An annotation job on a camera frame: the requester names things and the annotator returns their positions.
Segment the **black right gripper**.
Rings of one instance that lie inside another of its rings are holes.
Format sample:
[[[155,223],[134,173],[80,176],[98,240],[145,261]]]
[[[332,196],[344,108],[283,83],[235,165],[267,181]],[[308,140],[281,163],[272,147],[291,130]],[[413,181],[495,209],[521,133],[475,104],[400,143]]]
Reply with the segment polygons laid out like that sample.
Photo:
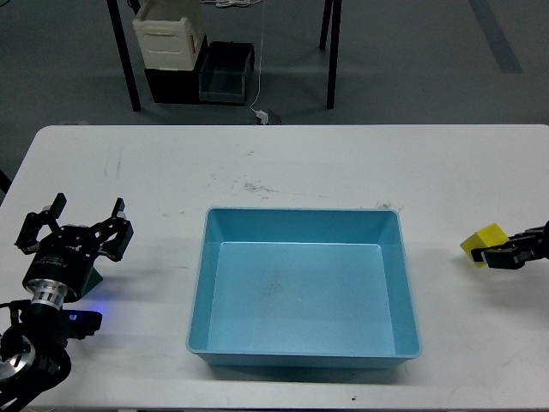
[[[532,227],[512,235],[508,239],[512,245],[540,245],[536,251],[532,247],[512,246],[508,248],[475,248],[471,251],[475,263],[485,264],[492,269],[518,270],[526,262],[549,257],[549,221],[544,227]]]

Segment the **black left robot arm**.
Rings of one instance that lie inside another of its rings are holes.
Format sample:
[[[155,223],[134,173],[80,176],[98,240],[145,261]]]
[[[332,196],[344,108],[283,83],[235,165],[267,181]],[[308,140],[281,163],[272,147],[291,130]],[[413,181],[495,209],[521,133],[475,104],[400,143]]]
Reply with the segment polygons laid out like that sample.
[[[96,258],[123,258],[133,235],[117,199],[110,217],[91,227],[58,224],[66,197],[59,193],[39,213],[30,212],[15,245],[33,260],[22,280],[29,300],[4,304],[9,328],[1,335],[1,409],[21,411],[38,395],[63,382],[71,371],[70,339],[83,340],[100,329],[102,315],[69,310],[103,278]]]

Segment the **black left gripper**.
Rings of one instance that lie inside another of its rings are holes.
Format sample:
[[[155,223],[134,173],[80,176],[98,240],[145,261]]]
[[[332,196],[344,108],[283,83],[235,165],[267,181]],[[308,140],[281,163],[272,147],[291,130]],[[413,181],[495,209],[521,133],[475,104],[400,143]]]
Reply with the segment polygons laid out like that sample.
[[[66,288],[64,302],[80,300],[86,286],[94,258],[103,256],[112,262],[122,260],[134,234],[131,222],[124,213],[125,202],[118,197],[111,216],[91,228],[67,225],[60,227],[60,217],[67,199],[59,192],[51,205],[39,213],[29,212],[22,224],[15,246],[24,254],[33,254],[33,261],[25,274],[22,286],[34,293],[41,282],[51,282]],[[51,234],[38,240],[42,227]],[[87,249],[81,243],[87,236]]]

